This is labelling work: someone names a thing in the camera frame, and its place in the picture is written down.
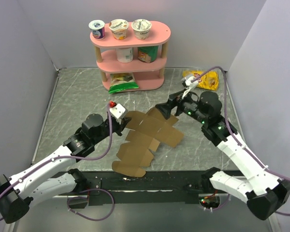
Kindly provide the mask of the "brown cardboard box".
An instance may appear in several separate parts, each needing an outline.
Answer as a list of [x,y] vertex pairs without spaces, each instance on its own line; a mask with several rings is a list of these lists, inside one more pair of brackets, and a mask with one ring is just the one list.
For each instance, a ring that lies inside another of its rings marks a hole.
[[127,113],[131,121],[127,124],[129,132],[125,143],[120,145],[116,154],[119,160],[112,163],[114,172],[130,177],[143,177],[145,168],[151,165],[161,143],[175,148],[184,134],[174,128],[178,118],[165,119],[161,112],[153,107],[148,112],[131,111]]

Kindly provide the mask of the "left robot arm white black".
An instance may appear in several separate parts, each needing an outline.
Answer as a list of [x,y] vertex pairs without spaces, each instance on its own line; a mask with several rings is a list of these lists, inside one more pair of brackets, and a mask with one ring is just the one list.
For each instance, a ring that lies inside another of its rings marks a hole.
[[81,160],[90,160],[95,145],[113,133],[121,135],[131,118],[120,112],[108,113],[104,120],[91,114],[76,132],[61,146],[40,162],[10,177],[0,175],[0,220],[7,224],[21,219],[31,207],[63,193],[81,194],[86,178],[78,169],[72,169],[54,178],[60,170]]

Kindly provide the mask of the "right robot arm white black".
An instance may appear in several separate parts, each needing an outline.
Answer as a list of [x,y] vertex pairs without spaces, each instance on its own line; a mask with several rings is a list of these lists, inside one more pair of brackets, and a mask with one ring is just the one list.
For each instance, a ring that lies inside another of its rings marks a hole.
[[195,101],[194,92],[182,90],[169,95],[167,102],[156,104],[165,119],[176,109],[176,116],[188,115],[202,124],[204,136],[236,165],[245,181],[230,176],[218,168],[203,174],[202,188],[206,192],[222,190],[247,204],[251,213],[266,220],[290,196],[290,181],[271,173],[252,153],[236,128],[221,115],[222,102],[216,93],[203,92]]

